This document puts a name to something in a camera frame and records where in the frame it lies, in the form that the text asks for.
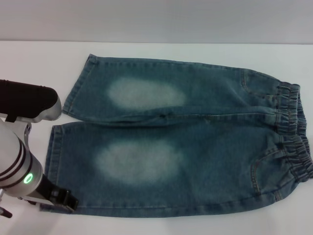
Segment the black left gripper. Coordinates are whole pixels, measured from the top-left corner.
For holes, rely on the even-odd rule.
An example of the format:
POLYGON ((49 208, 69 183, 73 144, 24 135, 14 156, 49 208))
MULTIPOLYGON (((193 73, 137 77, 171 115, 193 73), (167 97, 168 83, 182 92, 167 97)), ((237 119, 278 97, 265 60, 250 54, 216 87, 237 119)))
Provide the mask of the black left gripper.
POLYGON ((71 191, 56 186, 45 175, 42 176, 36 192, 44 204, 59 204, 70 212, 77 209, 79 201, 71 191))

